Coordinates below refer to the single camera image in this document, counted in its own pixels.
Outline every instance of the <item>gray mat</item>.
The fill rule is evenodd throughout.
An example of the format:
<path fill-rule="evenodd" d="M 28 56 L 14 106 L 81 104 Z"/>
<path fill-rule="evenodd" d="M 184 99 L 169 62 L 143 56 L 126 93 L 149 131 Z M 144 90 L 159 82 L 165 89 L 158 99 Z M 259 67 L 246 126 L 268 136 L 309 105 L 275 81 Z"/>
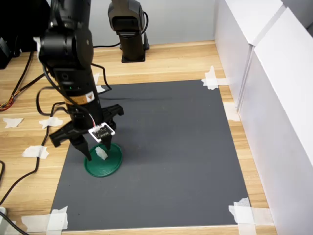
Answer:
<path fill-rule="evenodd" d="M 123 163 L 94 178 L 69 147 L 52 205 L 68 206 L 68 229 L 236 224 L 228 205 L 248 195 L 220 91 L 201 81 L 112 88 L 101 104 L 124 108 L 113 138 Z"/>

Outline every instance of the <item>black cable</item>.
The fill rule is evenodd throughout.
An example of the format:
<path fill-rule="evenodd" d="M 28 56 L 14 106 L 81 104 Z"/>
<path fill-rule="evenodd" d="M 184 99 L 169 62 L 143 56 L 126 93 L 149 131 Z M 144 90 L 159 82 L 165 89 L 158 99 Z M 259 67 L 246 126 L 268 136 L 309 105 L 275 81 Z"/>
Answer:
<path fill-rule="evenodd" d="M 102 69 L 104 83 L 105 83 L 106 86 L 109 88 L 108 90 L 105 90 L 104 92 L 100 92 L 99 94 L 104 94 L 105 92 L 111 91 L 112 88 L 109 86 L 109 84 L 108 84 L 108 82 L 107 82 L 106 69 L 105 69 L 103 66 L 97 65 L 97 64 L 94 64 L 94 63 L 91 63 L 91 65 Z"/>
<path fill-rule="evenodd" d="M 36 107 L 37 107 L 37 111 L 39 114 L 43 115 L 43 116 L 50 116 L 50 113 L 44 113 L 42 110 L 41 110 L 41 107 L 40 107 L 40 104 L 39 104 L 39 95 L 40 93 L 43 91 L 43 90 L 54 90 L 53 87 L 43 87 L 41 88 L 38 93 L 37 93 L 37 96 L 36 96 Z M 66 108 L 64 107 L 57 107 L 55 112 L 58 111 L 58 110 L 63 110 L 64 112 L 66 112 L 68 114 L 68 111 L 66 110 Z"/>
<path fill-rule="evenodd" d="M 36 82 L 38 82 L 40 79 L 42 79 L 45 75 L 44 74 L 41 74 L 39 75 L 38 77 L 36 77 L 34 80 L 32 80 L 30 83 L 26 84 L 25 86 L 23 86 L 20 91 L 24 91 L 26 90 L 27 88 L 31 87 L 32 85 L 34 85 Z"/>
<path fill-rule="evenodd" d="M 117 44 L 114 44 L 114 45 L 109 45 L 109 46 L 94 46 L 93 48 L 99 48 L 99 47 L 116 47 L 118 45 L 120 45 L 121 43 L 117 43 Z"/>
<path fill-rule="evenodd" d="M 54 114 L 54 107 L 55 107 L 56 105 L 61 105 L 61 104 L 65 104 L 65 102 L 57 102 L 57 103 L 54 103 L 54 104 L 53 104 L 52 109 L 51 109 L 51 113 L 50 113 L 50 117 L 52 117 L 53 114 Z M 46 140 L 47 140 L 47 138 L 48 138 L 48 135 L 49 135 L 49 127 L 50 127 L 50 126 L 47 126 L 47 128 L 46 128 L 45 137 L 44 137 L 44 139 L 43 139 L 43 141 L 42 141 L 42 143 L 41 143 L 42 146 L 45 145 L 45 142 L 46 142 Z M 35 166 L 35 169 L 34 169 L 33 171 L 31 171 L 30 173 L 27 173 L 27 174 L 25 174 L 24 176 L 22 176 L 21 178 L 19 178 L 19 179 L 10 187 L 10 189 L 8 190 L 8 192 L 4 195 L 4 197 L 3 197 L 2 200 L 0 201 L 0 206 L 4 203 L 4 201 L 6 200 L 7 196 L 10 194 L 10 192 L 12 191 L 12 189 L 13 189 L 22 179 L 24 179 L 24 178 L 26 178 L 27 176 L 29 176 L 29 175 L 31 175 L 31 174 L 37 172 L 38 167 L 39 167 L 39 160 L 40 160 L 40 158 L 39 158 L 39 156 L 38 156 L 37 159 L 36 159 L 36 166 Z M 4 162 L 2 162 L 2 163 L 3 163 L 3 164 L 2 164 L 2 170 L 1 170 L 1 173 L 0 173 L 0 174 L 1 174 L 1 177 L 2 177 L 2 174 L 4 173 L 4 168 L 5 168 Z"/>
<path fill-rule="evenodd" d="M 146 26 L 144 27 L 143 31 L 140 33 L 141 35 L 143 35 L 147 29 L 148 29 L 148 25 L 149 25 L 149 17 L 148 17 L 148 14 L 147 12 L 143 12 L 143 14 L 146 16 Z M 100 48 L 100 47 L 116 47 L 118 45 L 120 45 L 121 43 L 117 43 L 117 44 L 114 44 L 114 45 L 109 45 L 109 46 L 94 46 L 93 48 Z"/>
<path fill-rule="evenodd" d="M 15 228 L 19 233 L 21 233 L 22 235 L 29 235 L 28 233 L 24 232 L 22 229 L 20 229 L 18 226 L 16 226 L 12 220 L 10 220 L 5 214 L 3 214 L 2 212 L 0 212 L 0 215 L 13 227 Z"/>
<path fill-rule="evenodd" d="M 59 0 L 52 0 L 51 1 L 51 8 L 54 14 L 54 18 L 59 27 L 63 26 L 63 21 L 60 14 L 60 3 Z"/>
<path fill-rule="evenodd" d="M 62 105 L 62 104 L 65 104 L 65 102 L 57 102 L 57 103 L 54 103 L 54 104 L 53 104 L 53 106 L 52 106 L 52 108 L 51 108 L 50 117 L 52 117 L 52 116 L 55 114 L 55 112 L 57 111 L 57 110 L 54 109 L 55 106 L 57 106 L 57 105 Z M 42 143 L 41 143 L 42 146 L 45 145 L 45 143 L 46 143 L 46 141 L 47 141 L 47 139 L 48 139 L 48 136 L 49 136 L 49 129 L 50 129 L 50 126 L 47 126 L 46 132 L 45 132 L 45 137 L 44 137 L 44 139 L 43 139 L 43 141 L 42 141 Z M 38 170 L 38 168 L 39 168 L 39 160 L 40 160 L 40 158 L 39 158 L 39 156 L 38 156 L 37 159 L 36 159 L 36 166 L 35 166 L 35 169 L 34 169 L 32 172 L 30 172 L 30 173 L 28 173 L 28 174 L 22 176 L 21 178 L 19 178 L 19 179 L 11 186 L 11 188 L 8 190 L 8 192 L 5 194 L 5 196 L 4 196 L 4 197 L 2 198 L 2 200 L 0 201 L 0 205 L 3 204 L 3 202 L 6 200 L 7 196 L 8 196 L 8 195 L 10 194 L 10 192 L 12 191 L 12 189 L 13 189 L 22 179 L 24 179 L 24 178 L 26 178 L 27 176 L 29 176 L 29 175 L 31 175 L 31 174 L 37 172 L 37 170 Z M 1 173 L 0 173 L 0 182 L 1 182 L 2 176 L 3 176 L 3 174 L 4 174 L 5 163 L 4 163 L 3 161 L 0 161 L 0 163 L 2 164 L 2 169 L 1 169 Z M 19 233 L 21 233 L 22 235 L 29 235 L 28 233 L 26 233 L 26 232 L 24 232 L 22 229 L 20 229 L 18 226 L 16 226 L 5 214 L 3 214 L 2 212 L 0 212 L 0 215 L 1 215 L 14 229 L 16 229 Z"/>
<path fill-rule="evenodd" d="M 27 70 L 28 70 L 28 67 L 29 67 L 29 64 L 30 64 L 31 58 L 32 58 L 32 56 L 33 56 L 33 53 L 34 53 L 34 52 L 33 52 L 33 51 L 31 51 L 31 52 L 30 52 L 30 54 L 29 54 L 29 58 L 28 58 L 28 61 L 27 61 L 26 66 L 25 66 L 25 69 L 24 69 L 24 71 L 23 71 L 23 73 L 22 73 L 22 75 L 21 75 L 21 77 L 20 77 L 19 81 L 17 82 L 17 84 L 16 84 L 16 86 L 15 86 L 15 88 L 14 88 L 13 92 L 12 92 L 12 95 L 13 95 L 13 96 L 14 96 L 15 92 L 17 91 L 17 89 L 19 88 L 19 86 L 20 86 L 20 84 L 21 84 L 22 80 L 23 80 L 23 79 L 24 79 L 24 77 L 25 77 L 25 74 L 26 74 L 26 72 L 27 72 Z"/>
<path fill-rule="evenodd" d="M 72 105 L 74 105 L 77 109 L 87 113 L 90 118 L 92 119 L 92 123 L 93 125 L 95 126 L 95 122 L 94 122 L 94 119 L 91 115 L 91 113 L 88 111 L 88 109 L 84 108 L 83 106 L 77 104 L 73 99 L 71 99 L 67 94 L 63 93 L 60 88 L 54 84 L 54 82 L 51 80 L 48 72 L 47 72 L 47 68 L 45 67 L 45 65 L 43 65 L 43 69 L 44 69 L 44 74 L 45 74 L 45 77 L 47 78 L 48 82 L 51 84 L 51 86 L 56 89 L 64 98 L 66 98 L 69 102 L 72 103 Z"/>
<path fill-rule="evenodd" d="M 0 173 L 0 183 L 1 183 L 1 179 L 2 179 L 2 176 L 4 174 L 4 170 L 5 170 L 5 163 L 3 161 L 1 161 L 1 160 L 0 160 L 0 163 L 2 165 L 1 173 Z"/>

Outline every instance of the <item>white wall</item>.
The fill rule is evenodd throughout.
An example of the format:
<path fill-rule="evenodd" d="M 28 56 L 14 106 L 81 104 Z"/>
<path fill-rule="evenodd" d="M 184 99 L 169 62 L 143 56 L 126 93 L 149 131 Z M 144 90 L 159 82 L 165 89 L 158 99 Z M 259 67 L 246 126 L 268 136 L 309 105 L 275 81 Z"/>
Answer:
<path fill-rule="evenodd" d="M 150 44 L 213 40 L 215 0 L 138 0 L 149 15 Z M 108 7 L 111 0 L 91 0 L 89 28 L 94 45 L 119 42 L 110 27 Z"/>

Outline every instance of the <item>white object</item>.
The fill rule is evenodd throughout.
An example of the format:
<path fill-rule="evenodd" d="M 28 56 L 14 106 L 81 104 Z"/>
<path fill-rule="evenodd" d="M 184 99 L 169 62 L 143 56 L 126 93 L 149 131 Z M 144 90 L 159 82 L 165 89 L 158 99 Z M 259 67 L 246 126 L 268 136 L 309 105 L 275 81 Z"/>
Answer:
<path fill-rule="evenodd" d="M 63 121 L 57 117 L 49 117 L 49 119 L 39 121 L 39 124 L 41 124 L 43 129 L 45 129 L 47 126 L 61 126 Z"/>
<path fill-rule="evenodd" d="M 96 73 L 96 74 L 93 76 L 94 83 L 96 84 L 96 88 L 97 88 L 97 92 L 98 92 L 98 93 L 105 91 L 105 89 L 103 89 L 102 86 L 97 86 L 98 80 L 99 80 L 99 76 L 100 76 L 100 73 Z"/>
<path fill-rule="evenodd" d="M 5 128 L 17 127 L 22 121 L 23 118 L 3 118 L 3 121 L 6 122 Z"/>
<path fill-rule="evenodd" d="M 6 215 L 6 209 L 0 207 L 0 212 Z M 0 216 L 0 234 L 3 235 L 18 235 L 19 232 L 16 231 L 2 216 Z"/>
<path fill-rule="evenodd" d="M 223 102 L 227 120 L 240 121 L 234 102 Z"/>
<path fill-rule="evenodd" d="M 101 147 L 96 147 L 96 153 L 103 160 L 108 157 L 107 153 Z"/>
<path fill-rule="evenodd" d="M 268 208 L 252 208 L 248 198 L 228 206 L 229 212 L 238 224 L 239 235 L 256 235 L 255 226 L 274 226 Z"/>
<path fill-rule="evenodd" d="M 49 153 L 47 152 L 47 147 L 36 145 L 28 147 L 23 153 L 23 157 L 40 157 L 42 159 L 46 159 Z"/>
<path fill-rule="evenodd" d="M 0 212 L 6 215 L 6 209 L 4 207 L 0 207 Z M 6 228 L 7 228 L 7 222 L 2 216 L 0 216 L 0 234 L 4 234 Z"/>
<path fill-rule="evenodd" d="M 219 86 L 228 86 L 228 80 L 226 78 L 216 78 L 214 66 L 211 66 L 210 71 L 204 75 L 205 78 L 201 81 L 203 82 L 203 86 L 207 86 L 209 90 L 214 90 Z"/>
<path fill-rule="evenodd" d="M 313 38 L 289 10 L 254 50 L 240 116 L 278 234 L 313 231 Z"/>
<path fill-rule="evenodd" d="M 203 86 L 207 86 L 209 90 L 214 90 L 219 87 L 217 83 L 214 66 L 211 66 L 210 71 L 205 73 L 205 79 L 201 80 L 203 82 Z"/>
<path fill-rule="evenodd" d="M 98 139 L 97 136 L 95 136 L 94 132 L 97 132 L 99 131 L 101 128 L 104 128 L 104 127 L 107 127 L 109 129 L 109 131 L 111 132 L 111 136 L 114 136 L 115 135 L 115 131 L 110 128 L 109 125 L 107 125 L 105 122 L 101 123 L 100 125 L 97 125 L 91 129 L 89 129 L 89 133 L 91 134 L 91 136 L 98 142 L 100 143 L 101 142 L 101 139 Z"/>
<path fill-rule="evenodd" d="M 51 214 L 22 216 L 22 223 L 28 233 L 60 235 L 68 226 L 67 206 L 61 210 L 52 210 Z"/>
<path fill-rule="evenodd" d="M 35 43 L 37 44 L 37 59 L 39 60 L 39 53 L 40 53 L 40 48 L 41 48 L 41 41 L 40 41 L 40 37 L 34 37 L 33 40 L 35 41 Z"/>
<path fill-rule="evenodd" d="M 215 43 L 236 107 L 251 52 L 285 7 L 280 0 L 219 0 Z"/>

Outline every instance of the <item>white tape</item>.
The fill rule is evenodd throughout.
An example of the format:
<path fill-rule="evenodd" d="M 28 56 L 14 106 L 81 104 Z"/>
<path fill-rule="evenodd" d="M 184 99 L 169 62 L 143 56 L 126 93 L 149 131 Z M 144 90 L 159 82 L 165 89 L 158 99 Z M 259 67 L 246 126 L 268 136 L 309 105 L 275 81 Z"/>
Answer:
<path fill-rule="evenodd" d="M 205 73 L 205 79 L 202 79 L 201 81 L 203 82 L 203 86 L 207 86 L 209 90 L 214 90 L 219 87 L 215 76 L 214 66 L 211 66 L 210 71 Z"/>
<path fill-rule="evenodd" d="M 226 78 L 216 78 L 214 66 L 211 66 L 209 72 L 205 73 L 205 79 L 201 80 L 203 86 L 207 86 L 209 90 L 214 90 L 219 86 L 228 86 L 228 80 Z"/>
<path fill-rule="evenodd" d="M 7 228 L 4 232 L 4 235 L 19 235 L 19 234 L 20 233 L 8 223 Z"/>
<path fill-rule="evenodd" d="M 252 208 L 248 198 L 243 198 L 228 206 L 238 224 L 239 235 L 256 235 L 256 225 L 273 226 L 274 222 L 268 208 Z"/>
<path fill-rule="evenodd" d="M 57 117 L 49 117 L 49 119 L 39 121 L 39 124 L 45 129 L 47 126 L 61 126 L 63 121 Z"/>
<path fill-rule="evenodd" d="M 223 102 L 227 120 L 240 121 L 234 102 Z"/>
<path fill-rule="evenodd" d="M 67 229 L 67 207 L 52 210 L 51 214 L 22 216 L 22 223 L 27 227 L 28 233 L 60 235 L 62 230 Z"/>
<path fill-rule="evenodd" d="M 100 73 L 96 73 L 96 74 L 93 76 L 94 83 L 96 84 L 96 88 L 97 88 L 97 92 L 98 92 L 98 93 L 105 91 L 105 89 L 103 89 L 102 86 L 97 86 L 97 83 L 98 83 L 98 80 L 99 80 L 99 76 L 100 76 Z"/>
<path fill-rule="evenodd" d="M 49 153 L 47 152 L 47 147 L 36 145 L 36 146 L 30 146 L 28 147 L 23 153 L 23 157 L 40 157 L 42 159 L 46 159 Z"/>
<path fill-rule="evenodd" d="M 5 128 L 17 127 L 22 121 L 23 118 L 3 118 L 3 121 L 6 122 Z"/>

